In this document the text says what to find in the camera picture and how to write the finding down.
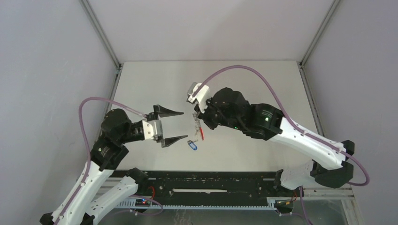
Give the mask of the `metal key holder red handle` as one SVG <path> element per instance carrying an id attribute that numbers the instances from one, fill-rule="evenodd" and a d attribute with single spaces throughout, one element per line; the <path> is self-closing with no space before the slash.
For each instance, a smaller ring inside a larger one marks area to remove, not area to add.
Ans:
<path id="1" fill-rule="evenodd" d="M 202 130 L 202 126 L 200 123 L 200 119 L 198 118 L 198 115 L 196 112 L 192 113 L 193 119 L 194 119 L 194 123 L 195 123 L 195 137 L 197 140 L 204 140 L 204 133 Z"/>

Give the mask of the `blue key tag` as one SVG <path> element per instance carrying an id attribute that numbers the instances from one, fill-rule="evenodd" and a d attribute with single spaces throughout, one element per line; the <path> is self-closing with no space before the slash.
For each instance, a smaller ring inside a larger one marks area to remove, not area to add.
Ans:
<path id="1" fill-rule="evenodd" d="M 197 149 L 198 149 L 198 147 L 197 147 L 197 145 L 195 144 L 195 142 L 196 142 L 196 141 L 192 141 L 192 140 L 188 140 L 188 141 L 187 141 L 189 147 L 190 147 L 192 150 L 197 150 Z"/>

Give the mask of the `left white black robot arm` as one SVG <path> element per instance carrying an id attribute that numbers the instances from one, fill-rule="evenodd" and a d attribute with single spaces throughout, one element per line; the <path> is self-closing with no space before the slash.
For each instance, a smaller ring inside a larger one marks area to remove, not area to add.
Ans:
<path id="1" fill-rule="evenodd" d="M 160 105 L 144 119 L 132 122 L 120 108 L 110 110 L 101 124 L 101 135 L 90 151 L 85 169 L 63 203 L 40 218 L 43 225 L 97 225 L 107 213 L 127 197 L 148 191 L 148 176 L 138 168 L 126 172 L 122 180 L 99 198 L 95 195 L 129 153 L 126 143 L 154 140 L 166 148 L 184 138 L 163 137 L 161 117 L 181 115 Z"/>

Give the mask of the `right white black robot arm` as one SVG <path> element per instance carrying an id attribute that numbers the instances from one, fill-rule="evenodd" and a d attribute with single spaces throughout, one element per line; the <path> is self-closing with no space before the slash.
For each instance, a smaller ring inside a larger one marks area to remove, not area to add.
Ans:
<path id="1" fill-rule="evenodd" d="M 287 195 L 300 186 L 319 184 L 340 188 L 353 178 L 354 166 L 348 157 L 354 154 L 350 140 L 334 142 L 293 122 L 269 104 L 250 104 L 239 91 L 223 88 L 210 96 L 208 86 L 193 83 L 187 92 L 198 119 L 211 130 L 223 126 L 244 135 L 291 147 L 310 157 L 310 161 L 293 169 L 277 171 L 273 190 Z"/>

